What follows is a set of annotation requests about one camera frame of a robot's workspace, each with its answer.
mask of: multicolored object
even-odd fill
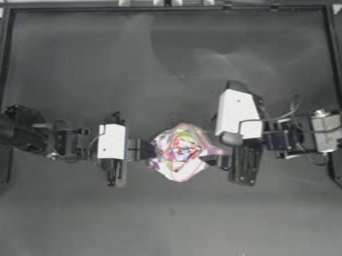
[[[202,129],[186,123],[161,133],[153,144],[158,156],[150,160],[150,168],[177,182],[190,180],[205,170],[208,164],[201,156],[225,153],[210,143]]]

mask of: white plastic part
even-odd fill
[[[313,117],[312,124],[315,131],[332,130],[341,126],[341,116],[328,115]],[[328,133],[316,133],[315,136],[319,152],[331,153],[339,149],[339,140],[342,138],[342,129],[337,129]]]
[[[126,127],[119,124],[101,125],[98,158],[125,160]]]
[[[220,110],[216,135],[224,132],[241,133],[244,139],[262,137],[262,122],[249,119],[261,119],[253,95],[228,89],[220,97]]]
[[[214,6],[216,5],[216,0],[204,0],[204,5],[205,6]]]
[[[132,0],[119,0],[119,6],[121,7],[132,6]]]
[[[342,10],[342,4],[333,4],[335,15],[337,15]]]
[[[154,6],[164,6],[165,1],[164,0],[154,0]]]
[[[173,0],[173,6],[184,6],[184,0]]]

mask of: robotic arm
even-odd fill
[[[300,103],[293,103],[289,113],[272,118],[262,98],[245,84],[229,82],[220,98],[214,139],[230,149],[230,154],[201,159],[228,171],[233,183],[256,184],[266,148],[280,159],[307,155],[317,165],[328,165],[332,177],[342,186],[341,112],[319,110],[297,115],[299,108]],[[149,142],[129,138],[119,112],[105,120],[94,135],[89,128],[73,128],[63,120],[49,123],[37,110],[11,106],[0,114],[0,144],[69,163],[94,160],[107,173],[109,186],[117,187],[126,185],[128,162],[157,156]],[[319,163],[313,155],[329,161]]]
[[[95,160],[107,172],[109,186],[125,187],[126,162],[156,157],[153,145],[129,139],[119,112],[105,120],[98,136],[89,128],[66,127],[66,123],[63,120],[47,123],[37,110],[11,106],[0,114],[0,143],[69,163]]]
[[[293,102],[289,113],[272,118],[261,97],[245,84],[229,82],[220,99],[216,135],[225,146],[233,147],[233,153],[230,156],[208,156],[202,160],[229,170],[232,182],[248,186],[256,184],[266,148],[274,151],[278,159],[305,155],[316,165],[327,165],[332,178],[342,184],[341,111],[317,110],[297,115],[299,109],[300,101]],[[315,155],[327,160],[319,163]]]

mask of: table surface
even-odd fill
[[[228,15],[21,13],[6,105],[75,126],[117,110],[152,139],[181,122],[206,127],[228,79],[245,81],[272,113],[297,93],[304,110],[336,107],[320,13]],[[0,197],[2,255],[340,255],[342,191],[307,158],[266,153],[257,186],[208,169],[170,182],[129,165],[106,186],[93,163],[17,152]]]

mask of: metal frame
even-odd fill
[[[7,75],[10,68],[11,41],[14,31],[14,21],[18,12],[222,12],[229,13],[269,13],[269,12],[321,12],[323,22],[327,31],[327,41],[332,60],[333,77],[336,84],[336,95],[340,108],[342,108],[342,63],[339,35],[335,22],[335,8],[332,4],[233,4],[232,2],[221,2],[214,6],[204,6],[206,0],[185,1],[185,6],[172,6],[173,0],[162,0],[164,6],[154,6],[154,2],[134,2],[134,7],[121,7],[119,2],[55,2],[55,3],[3,3],[5,8],[2,22],[2,41],[0,41],[0,106],[3,105],[5,89],[7,84]],[[5,166],[11,166],[11,157]]]

